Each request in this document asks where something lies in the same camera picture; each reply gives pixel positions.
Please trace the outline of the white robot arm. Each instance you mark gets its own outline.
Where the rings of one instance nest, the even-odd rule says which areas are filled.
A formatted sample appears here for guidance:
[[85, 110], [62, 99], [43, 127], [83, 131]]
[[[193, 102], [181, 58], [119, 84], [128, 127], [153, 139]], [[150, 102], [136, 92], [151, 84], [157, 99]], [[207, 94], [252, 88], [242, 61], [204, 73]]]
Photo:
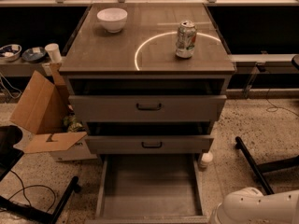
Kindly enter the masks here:
[[263, 195], [248, 187], [232, 192], [214, 208], [208, 224], [246, 224], [258, 219], [298, 224], [299, 190]]

